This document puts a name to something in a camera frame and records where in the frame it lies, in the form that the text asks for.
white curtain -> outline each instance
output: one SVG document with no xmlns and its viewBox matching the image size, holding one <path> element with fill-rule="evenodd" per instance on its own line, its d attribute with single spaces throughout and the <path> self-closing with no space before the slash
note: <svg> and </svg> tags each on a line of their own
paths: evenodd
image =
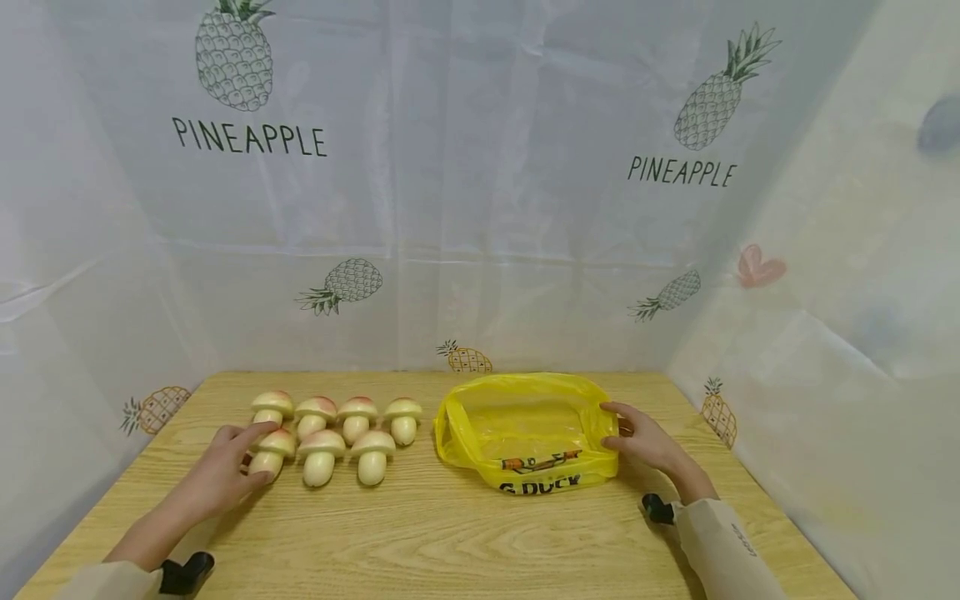
<svg viewBox="0 0 960 600">
<path fill-rule="evenodd" d="M 214 372 L 456 368 L 666 371 L 949 596 L 947 0 L 14 4 L 0 595 Z"/>
</svg>

wooden table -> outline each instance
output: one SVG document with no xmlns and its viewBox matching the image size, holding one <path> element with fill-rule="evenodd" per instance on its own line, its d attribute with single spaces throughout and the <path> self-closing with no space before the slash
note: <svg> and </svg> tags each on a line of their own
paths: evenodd
<svg viewBox="0 0 960 600">
<path fill-rule="evenodd" d="M 658 420 L 707 470 L 790 598 L 853 599 L 809 542 L 760 489 L 681 393 L 659 374 L 588 373 L 613 400 Z M 217 427 L 244 423 L 260 392 L 283 389 L 381 408 L 416 398 L 425 416 L 469 376 L 458 373 L 224 372 L 197 390 L 17 598 L 49 598 L 82 564 L 100 561 L 200 456 Z M 637 509 L 645 492 L 676 494 L 658 473 L 621 475 L 595 488 L 510 496 L 437 458 L 429 420 L 397 453 L 386 480 L 363 489 L 339 464 L 308 490 L 300 465 L 209 527 L 217 567 L 199 597 L 430 600 L 443 598 L 704 598 L 671 528 Z"/>
</svg>

black clip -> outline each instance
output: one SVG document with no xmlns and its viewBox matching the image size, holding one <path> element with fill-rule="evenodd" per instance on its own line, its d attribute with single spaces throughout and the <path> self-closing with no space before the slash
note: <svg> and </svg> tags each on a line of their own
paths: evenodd
<svg viewBox="0 0 960 600">
<path fill-rule="evenodd" d="M 163 579 L 160 580 L 160 593 L 175 596 L 189 596 L 197 593 L 206 576 L 213 570 L 213 555 L 207 552 L 195 552 L 186 564 L 174 563 L 167 559 L 160 565 Z"/>
<path fill-rule="evenodd" d="M 648 493 L 640 499 L 640 503 L 650 520 L 660 525 L 673 525 L 673 506 L 663 504 L 658 495 Z"/>
</svg>

mushroom cap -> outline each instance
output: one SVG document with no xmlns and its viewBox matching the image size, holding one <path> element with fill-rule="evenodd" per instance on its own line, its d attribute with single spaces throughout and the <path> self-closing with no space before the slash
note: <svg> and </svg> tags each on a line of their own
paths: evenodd
<svg viewBox="0 0 960 600">
<path fill-rule="evenodd" d="M 383 414 L 386 420 L 396 419 L 397 417 L 419 418 L 423 414 L 423 409 L 415 400 L 408 397 L 400 397 L 390 403 L 387 412 Z"/>
<path fill-rule="evenodd" d="M 337 412 L 337 418 L 346 417 L 366 417 L 367 419 L 376 419 L 376 404 L 366 396 L 354 396 L 347 400 L 347 403 L 340 407 Z"/>
<path fill-rule="evenodd" d="M 343 456 L 347 452 L 347 444 L 343 436 L 336 431 L 323 429 L 303 438 L 299 452 L 304 456 L 314 452 L 329 452 L 334 456 Z"/>
<path fill-rule="evenodd" d="M 293 456 L 296 449 L 294 437 L 286 429 L 278 429 L 251 447 L 254 452 L 276 452 L 287 458 Z"/>
<path fill-rule="evenodd" d="M 297 417 L 317 415 L 318 417 L 325 417 L 327 419 L 336 419 L 337 405 L 326 396 L 313 396 L 298 404 L 294 414 L 297 415 Z"/>
<path fill-rule="evenodd" d="M 253 399 L 253 404 L 251 407 L 255 411 L 261 411 L 264 409 L 275 410 L 287 419 L 290 419 L 294 416 L 294 402 L 290 398 L 290 395 L 282 390 L 264 392 L 260 396 L 257 396 Z"/>
<path fill-rule="evenodd" d="M 390 455 L 396 451 L 396 443 L 389 433 L 368 431 L 353 445 L 352 453 L 359 456 L 367 452 L 383 452 Z"/>
</svg>

toy mushroom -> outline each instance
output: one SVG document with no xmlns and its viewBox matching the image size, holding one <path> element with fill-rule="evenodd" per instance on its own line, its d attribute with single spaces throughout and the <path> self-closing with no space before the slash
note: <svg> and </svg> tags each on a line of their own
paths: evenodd
<svg viewBox="0 0 960 600">
<path fill-rule="evenodd" d="M 383 419 L 390 422 L 390 433 L 400 445 L 410 445 L 417 437 L 417 420 L 423 409 L 412 398 L 400 397 L 390 403 Z"/>
<path fill-rule="evenodd" d="M 328 397 L 313 396 L 297 405 L 294 415 L 300 421 L 297 424 L 297 437 L 301 440 L 311 433 L 326 429 L 326 424 L 337 419 L 337 405 Z"/>
<path fill-rule="evenodd" d="M 347 451 L 340 434 L 331 429 L 311 433 L 300 443 L 298 453 L 305 456 L 303 483 L 318 488 L 333 476 L 333 463 Z"/>
<path fill-rule="evenodd" d="M 284 419 L 294 416 L 293 400 L 290 399 L 289 394 L 280 390 L 264 392 L 257 396 L 253 400 L 252 408 L 256 411 L 253 415 L 255 423 L 271 420 L 276 424 L 282 424 Z"/>
<path fill-rule="evenodd" d="M 370 421 L 376 419 L 376 405 L 366 396 L 354 396 L 340 407 L 337 418 L 344 420 L 344 441 L 353 445 L 370 430 Z"/>
<path fill-rule="evenodd" d="M 261 470 L 269 471 L 273 482 L 283 468 L 284 459 L 294 455 L 294 437 L 286 429 L 278 429 L 251 447 L 254 452 L 250 461 L 250 475 Z"/>
<path fill-rule="evenodd" d="M 368 431 L 353 445 L 352 453 L 360 457 L 357 476 L 365 486 L 375 486 L 387 473 L 387 457 L 396 450 L 394 439 L 383 431 Z"/>
</svg>

